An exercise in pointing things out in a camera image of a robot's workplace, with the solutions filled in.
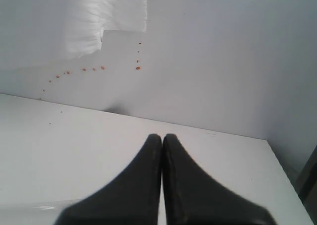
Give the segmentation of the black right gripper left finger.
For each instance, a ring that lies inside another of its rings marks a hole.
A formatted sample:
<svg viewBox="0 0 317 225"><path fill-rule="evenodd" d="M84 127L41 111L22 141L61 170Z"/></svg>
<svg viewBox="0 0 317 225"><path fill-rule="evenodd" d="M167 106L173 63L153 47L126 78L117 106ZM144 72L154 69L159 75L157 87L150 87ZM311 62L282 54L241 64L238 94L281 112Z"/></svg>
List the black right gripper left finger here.
<svg viewBox="0 0 317 225"><path fill-rule="evenodd" d="M66 208L60 225L156 225L161 188L161 137L150 134L109 184Z"/></svg>

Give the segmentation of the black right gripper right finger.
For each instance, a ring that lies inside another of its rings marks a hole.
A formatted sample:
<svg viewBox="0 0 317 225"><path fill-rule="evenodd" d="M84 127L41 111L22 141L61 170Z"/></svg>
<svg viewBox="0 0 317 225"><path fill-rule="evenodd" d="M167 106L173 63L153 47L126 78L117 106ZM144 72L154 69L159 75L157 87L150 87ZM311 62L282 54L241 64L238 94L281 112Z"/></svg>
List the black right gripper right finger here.
<svg viewBox="0 0 317 225"><path fill-rule="evenodd" d="M175 134L162 145L162 180L169 225L272 225L267 209L235 194L191 158Z"/></svg>

